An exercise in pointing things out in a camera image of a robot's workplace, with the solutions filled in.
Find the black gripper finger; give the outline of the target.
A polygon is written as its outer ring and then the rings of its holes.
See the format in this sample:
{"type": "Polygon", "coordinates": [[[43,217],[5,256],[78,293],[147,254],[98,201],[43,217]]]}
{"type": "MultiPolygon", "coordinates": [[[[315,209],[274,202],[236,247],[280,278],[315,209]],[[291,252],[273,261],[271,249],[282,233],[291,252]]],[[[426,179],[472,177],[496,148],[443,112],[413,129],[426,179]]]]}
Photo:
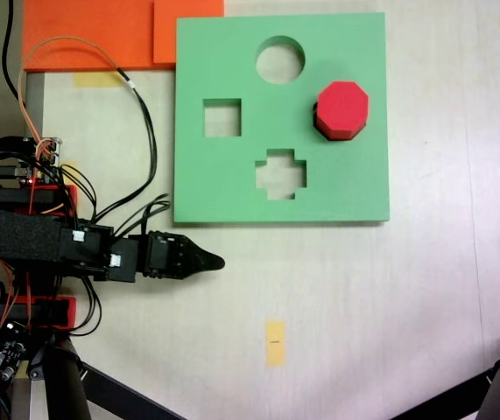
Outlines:
{"type": "Polygon", "coordinates": [[[193,265],[193,266],[224,266],[224,259],[214,253],[211,253],[204,248],[201,248],[194,241],[189,239],[187,236],[184,237],[183,240],[183,248],[185,258],[193,265]]]}
{"type": "Polygon", "coordinates": [[[222,261],[205,262],[203,264],[195,264],[190,268],[189,278],[195,278],[201,274],[208,274],[222,269],[222,261]]]}

